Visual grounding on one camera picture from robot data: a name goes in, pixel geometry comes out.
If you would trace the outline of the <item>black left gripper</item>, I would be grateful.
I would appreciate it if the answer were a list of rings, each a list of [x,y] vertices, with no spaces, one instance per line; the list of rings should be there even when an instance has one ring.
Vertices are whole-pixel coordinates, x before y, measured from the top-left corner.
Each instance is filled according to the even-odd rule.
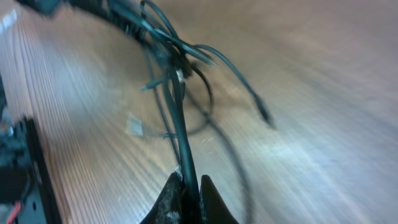
[[[16,0],[43,16],[51,16],[59,7],[62,0]]]

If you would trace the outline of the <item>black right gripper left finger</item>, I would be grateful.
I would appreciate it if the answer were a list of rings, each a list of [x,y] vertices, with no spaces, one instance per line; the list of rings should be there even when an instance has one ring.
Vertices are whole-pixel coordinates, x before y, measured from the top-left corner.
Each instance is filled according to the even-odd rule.
[[[141,224],[180,224],[182,218],[182,185],[180,176],[173,172]]]

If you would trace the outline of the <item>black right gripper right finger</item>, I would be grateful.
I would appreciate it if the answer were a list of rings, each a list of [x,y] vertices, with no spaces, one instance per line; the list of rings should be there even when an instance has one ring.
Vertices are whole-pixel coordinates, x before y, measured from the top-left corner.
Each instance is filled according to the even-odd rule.
[[[209,175],[202,175],[201,177],[200,208],[202,223],[238,224]]]

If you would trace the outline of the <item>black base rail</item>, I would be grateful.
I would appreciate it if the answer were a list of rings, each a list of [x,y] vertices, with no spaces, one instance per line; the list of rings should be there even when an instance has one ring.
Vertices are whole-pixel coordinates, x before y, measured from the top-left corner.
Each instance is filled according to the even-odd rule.
[[[30,159],[33,164],[46,223],[62,224],[35,122],[32,118],[24,118],[23,122],[27,130],[26,137]]]

